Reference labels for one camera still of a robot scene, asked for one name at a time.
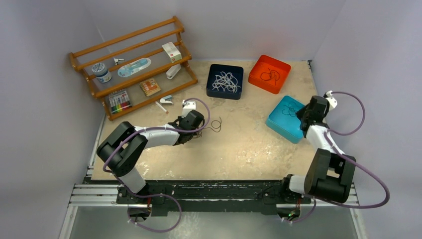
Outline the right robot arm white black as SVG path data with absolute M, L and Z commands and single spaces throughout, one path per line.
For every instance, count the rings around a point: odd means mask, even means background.
M 343 159 L 343 152 L 334 150 L 334 142 L 328 134 L 329 126 L 324 118 L 335 108 L 333 97 L 312 96 L 296 116 L 300 130 L 312 145 L 315 155 L 306 176 L 291 175 L 289 184 L 280 188 L 280 198 L 287 203 L 299 194 L 307 194 L 336 203 L 344 203 L 349 197 L 355 165 Z

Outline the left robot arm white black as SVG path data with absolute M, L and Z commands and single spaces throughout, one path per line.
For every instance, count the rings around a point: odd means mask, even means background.
M 184 144 L 204 123 L 205 117 L 196 110 L 164 126 L 141 128 L 124 121 L 98 146 L 96 154 L 129 189 L 130 199 L 141 204 L 149 194 L 149 185 L 135 168 L 143 150 Z

